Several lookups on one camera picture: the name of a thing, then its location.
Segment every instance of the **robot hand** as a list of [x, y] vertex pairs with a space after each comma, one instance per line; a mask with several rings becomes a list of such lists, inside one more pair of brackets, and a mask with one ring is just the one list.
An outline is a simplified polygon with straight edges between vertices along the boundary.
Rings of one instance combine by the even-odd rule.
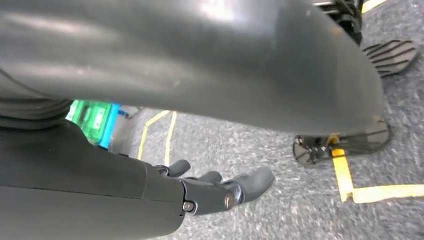
[[[170, 178], [178, 178], [191, 168], [186, 160], [179, 160], [169, 167], [154, 167]], [[182, 210], [194, 216], [228, 211], [234, 206], [257, 200], [271, 187], [274, 179], [267, 167], [224, 182], [217, 171], [208, 171], [200, 177], [179, 178], [184, 187]]]

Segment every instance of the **bolt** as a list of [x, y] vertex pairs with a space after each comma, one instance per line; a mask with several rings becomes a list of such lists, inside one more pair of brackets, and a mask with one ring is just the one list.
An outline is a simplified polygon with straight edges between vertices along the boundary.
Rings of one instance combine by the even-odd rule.
[[193, 203], [191, 203], [191, 202], [188, 202], [188, 201], [185, 201], [183, 204], [182, 204], [182, 209], [185, 211], [185, 212], [191, 212], [191, 211], [193, 211], [193, 209], [195, 208], [195, 205], [193, 204]]
[[296, 142], [296, 144], [298, 144], [298, 145], [302, 145], [302, 144], [304, 144], [304, 138], [303, 137], [301, 137], [301, 136], [298, 136], [298, 137], [296, 137], [295, 139], [294, 139], [294, 141]]
[[236, 198], [234, 197], [234, 194], [232, 192], [228, 193], [224, 197], [224, 206], [227, 209], [231, 209], [236, 204]]

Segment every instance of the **gray carpet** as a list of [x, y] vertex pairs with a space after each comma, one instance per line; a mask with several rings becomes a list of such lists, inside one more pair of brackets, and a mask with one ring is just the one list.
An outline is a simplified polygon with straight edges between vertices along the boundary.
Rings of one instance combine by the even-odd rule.
[[[424, 44], [424, 2], [388, 0], [364, 17], [364, 46], [390, 39]], [[355, 187], [424, 184], [423, 58], [401, 76], [384, 79], [386, 117], [396, 136], [383, 152], [350, 160]], [[130, 155], [137, 156], [144, 123], [158, 110], [137, 117]], [[143, 160], [163, 164], [171, 115], [148, 130]], [[293, 135], [179, 113], [171, 160], [187, 159], [198, 176], [217, 170], [229, 178], [260, 166], [276, 175], [259, 201], [232, 211], [187, 217], [174, 240], [419, 240], [424, 239], [424, 199], [395, 199], [371, 204], [341, 203], [333, 164], [299, 168], [292, 157]]]

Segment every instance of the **black foot plate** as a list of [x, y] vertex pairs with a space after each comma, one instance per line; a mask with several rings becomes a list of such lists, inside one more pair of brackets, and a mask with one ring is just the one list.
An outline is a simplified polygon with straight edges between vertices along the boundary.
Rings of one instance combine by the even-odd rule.
[[410, 40], [391, 40], [363, 50], [381, 77], [404, 71], [418, 55], [418, 45]]
[[[304, 167], [314, 167], [325, 160], [336, 157], [374, 154], [392, 138], [391, 128], [379, 121], [374, 126], [352, 135], [338, 136], [296, 136], [293, 155]], [[333, 155], [335, 149], [344, 150], [344, 155]]]

